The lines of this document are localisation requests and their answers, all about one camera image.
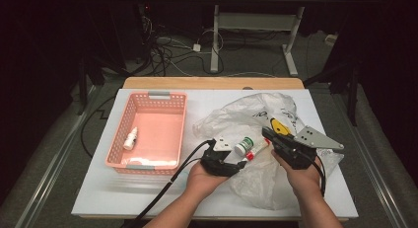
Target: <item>basket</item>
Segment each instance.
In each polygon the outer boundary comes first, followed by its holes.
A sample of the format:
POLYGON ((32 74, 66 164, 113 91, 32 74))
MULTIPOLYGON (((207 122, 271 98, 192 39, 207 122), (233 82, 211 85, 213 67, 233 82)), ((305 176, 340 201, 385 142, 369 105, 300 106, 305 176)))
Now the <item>basket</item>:
POLYGON ((123 174, 174 174, 179 163, 186 101, 185 93, 132 92, 105 163, 123 174), (135 143, 131 150, 126 150, 123 144, 135 127, 135 143))

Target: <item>small white bottle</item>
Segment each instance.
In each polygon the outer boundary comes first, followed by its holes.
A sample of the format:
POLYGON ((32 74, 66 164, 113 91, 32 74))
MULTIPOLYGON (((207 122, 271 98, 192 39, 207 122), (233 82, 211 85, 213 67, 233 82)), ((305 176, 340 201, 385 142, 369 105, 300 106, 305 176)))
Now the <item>small white bottle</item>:
POLYGON ((240 156, 245 156, 245 153, 249 151, 249 149, 254 145, 254 142, 252 141, 251 138, 249 137, 245 137, 243 139, 243 141, 241 141, 240 143, 238 143, 235 147, 234 150, 237 154, 239 154, 240 156))
POLYGON ((137 133, 138 128, 134 127, 126 137, 125 143, 123 143, 123 148, 125 148, 126 150, 132 150, 133 146, 135 145, 137 133))
POLYGON ((264 148, 268 147, 270 145, 270 141, 267 138, 264 138, 264 140, 261 140, 257 144, 255 144, 250 151, 248 151, 245 154, 245 157, 251 161, 254 159, 255 155, 257 155, 260 151, 262 151, 264 148))

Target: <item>plastic bag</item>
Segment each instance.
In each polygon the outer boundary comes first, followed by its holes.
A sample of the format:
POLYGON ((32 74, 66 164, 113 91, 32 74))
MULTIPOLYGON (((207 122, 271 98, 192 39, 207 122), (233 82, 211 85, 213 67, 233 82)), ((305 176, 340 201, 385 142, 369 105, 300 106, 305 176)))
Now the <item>plastic bag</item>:
MULTIPOLYGON (((193 133, 200 138, 222 136, 231 145, 236 145, 246 136, 255 140, 262 138, 261 128, 271 127, 272 118, 286 125, 294 135, 305 127, 297 116, 292 97, 280 93, 259 93, 214 110, 193 125, 193 133)), ((297 200, 286 172, 270 154, 272 148, 270 145, 261 151, 245 168, 232 176, 229 179, 230 189, 255 207, 271 210, 296 207, 297 200)), ((333 155, 332 150, 321 151, 327 176, 342 159, 338 155, 333 155)), ((225 161, 236 164, 242 158, 231 152, 225 161)))
POLYGON ((249 204, 269 210, 298 206, 286 171, 271 155, 271 150, 260 152, 254 159, 228 180, 233 193, 249 204))

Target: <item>desk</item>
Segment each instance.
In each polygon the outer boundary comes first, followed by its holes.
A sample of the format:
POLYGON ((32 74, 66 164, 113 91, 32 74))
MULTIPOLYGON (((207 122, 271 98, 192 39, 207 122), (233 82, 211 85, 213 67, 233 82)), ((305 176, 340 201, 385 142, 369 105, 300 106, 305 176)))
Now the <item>desk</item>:
MULTIPOLYGON (((132 219, 149 204, 167 182, 168 178, 163 183, 155 180, 148 181, 145 185, 143 183, 144 178, 138 175, 122 175, 105 165, 105 157, 128 94, 144 88, 175 89, 176 91, 187 92, 188 105, 181 147, 181 161, 185 159, 193 148, 202 142, 201 139, 195 138, 192 133, 191 126, 196 121, 207 116, 212 110, 228 104, 230 101, 258 92, 281 92, 293 96, 298 106, 299 117, 305 124, 323 132, 310 92, 303 89, 302 82, 299 79, 128 78, 123 89, 117 95, 104 128, 104 133, 74 204, 73 215, 85 218, 132 219), (241 90, 243 87, 252 87, 254 89, 263 89, 264 87, 264 89, 281 90, 241 90)), ((148 218, 156 216, 180 195, 185 186, 187 175, 185 171, 180 173, 180 176, 168 192, 150 210, 147 215, 148 218)), ((358 216, 338 166, 327 181, 325 199, 338 218, 348 219, 358 216)), ((299 218, 299 208, 272 211, 252 207, 240 197, 232 194, 225 183, 220 185, 210 197, 200 204, 193 217, 193 219, 224 220, 296 220, 299 218)))
POLYGON ((221 13, 219 12, 219 5, 215 5, 210 71, 218 72, 219 51, 221 50, 218 42, 219 29, 290 31, 289 41, 282 45, 282 49, 290 75, 298 76, 291 51, 304 10, 305 7, 299 7, 295 15, 221 13))

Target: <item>yellow part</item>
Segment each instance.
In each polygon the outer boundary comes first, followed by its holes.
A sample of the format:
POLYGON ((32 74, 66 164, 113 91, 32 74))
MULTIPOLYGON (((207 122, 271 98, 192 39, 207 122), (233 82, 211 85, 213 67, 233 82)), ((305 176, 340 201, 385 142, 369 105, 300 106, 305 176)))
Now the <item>yellow part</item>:
POLYGON ((289 130, 289 128, 285 125, 283 125, 279 120, 277 120, 276 118, 272 118, 270 119, 270 123, 271 123, 271 128, 273 128, 273 130, 278 133, 278 134, 282 134, 282 135, 288 135, 291 134, 291 131, 289 130))

